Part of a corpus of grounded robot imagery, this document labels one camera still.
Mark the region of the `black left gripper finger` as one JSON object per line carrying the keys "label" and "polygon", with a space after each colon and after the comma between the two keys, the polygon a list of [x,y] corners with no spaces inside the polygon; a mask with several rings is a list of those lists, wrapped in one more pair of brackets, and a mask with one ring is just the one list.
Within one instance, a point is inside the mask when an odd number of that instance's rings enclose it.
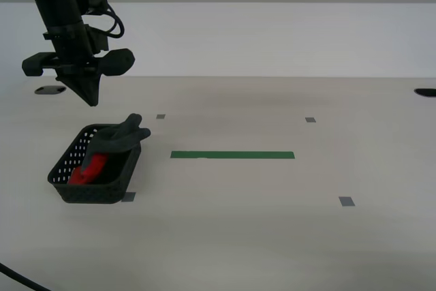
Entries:
{"label": "black left gripper finger", "polygon": [[99,104],[99,83],[101,74],[96,71],[85,72],[81,78],[81,98],[89,106],[97,106]]}
{"label": "black left gripper finger", "polygon": [[92,75],[82,69],[62,67],[55,70],[57,80],[70,88],[85,103],[92,106]]}

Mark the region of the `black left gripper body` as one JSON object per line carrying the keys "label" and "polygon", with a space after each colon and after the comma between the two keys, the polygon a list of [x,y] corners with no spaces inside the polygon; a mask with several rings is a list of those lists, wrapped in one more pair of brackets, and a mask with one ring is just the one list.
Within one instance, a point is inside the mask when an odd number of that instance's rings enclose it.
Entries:
{"label": "black left gripper body", "polygon": [[120,76],[134,64],[133,52],[123,48],[108,50],[108,34],[84,24],[76,0],[35,0],[54,52],[39,52],[22,62],[26,76],[41,76],[54,69],[58,76]]}

